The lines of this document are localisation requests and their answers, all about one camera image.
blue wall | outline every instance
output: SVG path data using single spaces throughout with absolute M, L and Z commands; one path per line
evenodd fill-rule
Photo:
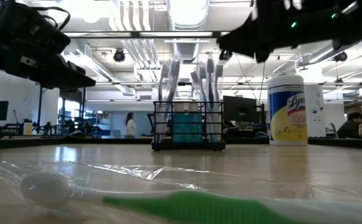
M 150 134 L 151 125 L 148 119 L 148 113 L 153 113 L 152 111 L 114 111 L 112 112 L 112 123 L 111 130 L 120 130 L 120 135 L 123 137 L 126 134 L 125 127 L 125 118 L 126 115 L 132 112 L 134 117 L 134 122 L 136 126 L 135 137 L 138 138 L 142 136 L 142 134 Z

table surface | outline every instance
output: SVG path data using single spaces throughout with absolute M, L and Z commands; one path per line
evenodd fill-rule
M 117 223 L 106 208 L 71 202 L 66 213 L 52 213 L 25 202 L 19 180 L 40 170 L 118 192 L 191 187 L 241 197 L 362 202 L 362 149 L 228 145 L 223 152 L 153 152 L 149 145 L 69 144 L 0 150 L 0 223 Z M 119 223 L 136 223 L 121 214 Z

teal box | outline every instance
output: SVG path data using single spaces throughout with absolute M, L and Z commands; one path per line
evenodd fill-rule
M 201 114 L 173 114 L 173 142 L 203 142 Z

lysol wipes container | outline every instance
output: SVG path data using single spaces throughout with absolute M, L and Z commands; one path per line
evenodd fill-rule
M 268 81 L 269 143 L 274 146 L 308 144 L 304 79 L 284 75 Z

black wire basket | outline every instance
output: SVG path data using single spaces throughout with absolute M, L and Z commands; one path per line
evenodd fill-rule
M 222 151 L 225 149 L 221 122 L 223 102 L 155 101 L 153 104 L 155 105 L 151 143 L 153 150 Z

